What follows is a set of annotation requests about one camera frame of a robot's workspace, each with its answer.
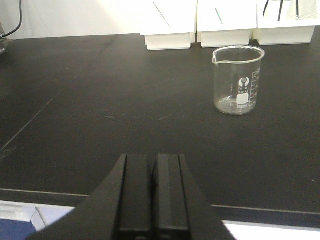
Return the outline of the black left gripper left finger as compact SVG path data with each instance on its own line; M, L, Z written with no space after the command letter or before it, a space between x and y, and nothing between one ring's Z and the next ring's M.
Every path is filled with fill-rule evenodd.
M30 240L150 240L147 156L122 154L106 179L74 210Z

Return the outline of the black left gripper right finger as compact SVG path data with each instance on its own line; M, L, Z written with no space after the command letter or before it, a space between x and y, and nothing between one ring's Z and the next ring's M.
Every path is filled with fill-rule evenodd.
M159 154L152 182L154 239L235 239L200 190L183 154Z

